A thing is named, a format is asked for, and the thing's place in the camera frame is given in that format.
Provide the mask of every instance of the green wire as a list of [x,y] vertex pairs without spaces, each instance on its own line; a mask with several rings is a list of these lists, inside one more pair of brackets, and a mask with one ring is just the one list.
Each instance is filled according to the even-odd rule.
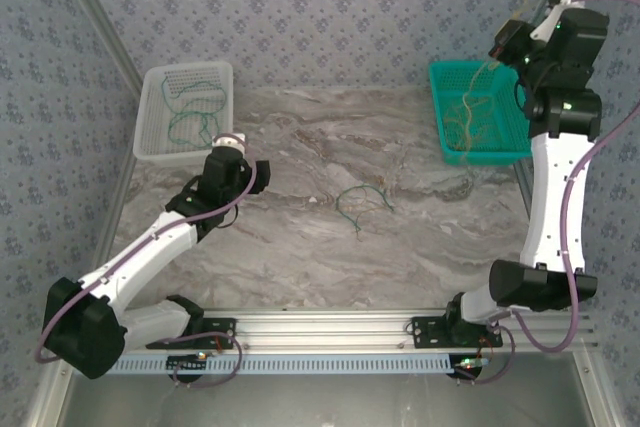
[[347,190],[345,190],[344,192],[342,192],[338,198],[336,199],[336,210],[338,212],[340,212],[340,215],[342,215],[345,219],[347,219],[349,222],[351,222],[353,224],[353,226],[356,228],[356,233],[360,232],[362,230],[362,228],[358,225],[358,222],[356,220],[353,220],[351,217],[349,217],[347,214],[345,214],[342,210],[340,210],[340,199],[342,198],[343,195],[348,194],[349,192],[351,192],[352,190],[355,189],[371,189],[374,192],[377,192],[378,194],[380,194],[380,197],[382,197],[382,200],[384,201],[385,205],[387,207],[389,207],[389,209],[391,210],[391,212],[393,212],[393,206],[389,203],[389,201],[387,200],[387,196],[385,195],[384,192],[382,192],[380,189],[378,189],[377,187],[374,187],[373,185],[369,185],[369,184],[362,184],[362,185],[356,185],[355,187],[349,187]]
[[[164,80],[162,81],[162,84],[160,84],[160,90],[162,91],[162,99],[164,100],[164,103],[169,109],[169,111],[171,111],[171,113],[174,114],[173,118],[169,121],[169,129],[167,131],[167,137],[171,142],[177,145],[191,145],[196,148],[208,147],[209,145],[211,145],[211,139],[213,138],[213,135],[209,131],[209,118],[213,118],[213,122],[215,123],[215,129],[216,129],[215,135],[218,135],[220,133],[220,124],[218,122],[218,117],[216,116],[216,114],[221,112],[227,105],[227,92],[219,85],[216,85],[213,82],[209,82],[208,80],[201,80],[199,82],[195,82],[191,85],[187,85],[186,87],[182,88],[174,97],[168,96],[168,98],[172,100],[178,99],[187,90],[206,84],[212,87],[213,89],[219,90],[223,93],[224,99],[222,100],[222,106],[214,112],[205,112],[205,111],[199,111],[199,110],[185,110],[195,102],[211,102],[214,104],[220,103],[220,100],[202,97],[197,99],[191,99],[189,102],[187,102],[184,105],[181,111],[176,111],[173,109],[171,103],[169,102],[167,98],[167,93],[164,88],[164,85],[167,83],[167,80],[168,80],[167,77],[165,77]],[[195,144],[190,140],[176,138],[173,136],[173,129],[183,120],[189,119],[193,116],[200,117],[202,128],[198,132],[198,135],[200,136],[200,139],[202,140],[203,144]]]

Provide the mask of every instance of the white plastic basket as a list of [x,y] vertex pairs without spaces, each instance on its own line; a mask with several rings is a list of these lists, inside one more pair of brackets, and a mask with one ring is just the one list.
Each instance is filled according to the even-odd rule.
[[228,62],[154,67],[144,76],[133,153],[164,167],[198,164],[211,136],[233,132],[233,69]]

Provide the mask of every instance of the gray marble floor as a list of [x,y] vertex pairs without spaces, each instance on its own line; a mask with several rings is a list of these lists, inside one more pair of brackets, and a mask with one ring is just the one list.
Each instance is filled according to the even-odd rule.
[[[204,307],[440,307],[524,243],[513,170],[445,164],[426,90],[239,92],[235,130],[271,162],[271,185],[241,204],[233,227],[167,266],[135,305],[179,293]],[[112,253],[199,170],[139,162]],[[362,183],[385,189],[394,211],[363,214],[356,238],[335,201]],[[355,216],[380,199],[354,191],[344,205]]]

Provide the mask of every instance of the blue floral wallpaper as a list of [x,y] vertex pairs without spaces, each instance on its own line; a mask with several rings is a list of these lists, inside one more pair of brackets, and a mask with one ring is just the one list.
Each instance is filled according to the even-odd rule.
[[75,0],[0,0],[0,425],[21,425],[49,286],[86,271],[137,102]]
[[[522,0],[101,0],[144,73],[228,60],[240,88],[424,82],[484,58]],[[531,0],[535,7],[538,0]]]
[[[609,38],[590,86],[603,98],[602,132],[640,100],[640,11],[611,1],[588,7],[611,16]],[[585,256],[598,276],[590,308],[630,425],[640,426],[640,123],[593,161],[587,180]]]

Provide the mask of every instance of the green plastic basket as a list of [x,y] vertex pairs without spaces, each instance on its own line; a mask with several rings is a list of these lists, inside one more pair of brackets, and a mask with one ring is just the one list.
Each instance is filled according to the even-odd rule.
[[482,61],[434,62],[429,68],[440,145],[449,164],[510,165],[531,156],[529,124],[518,108],[513,89],[518,74],[500,65],[478,74]]

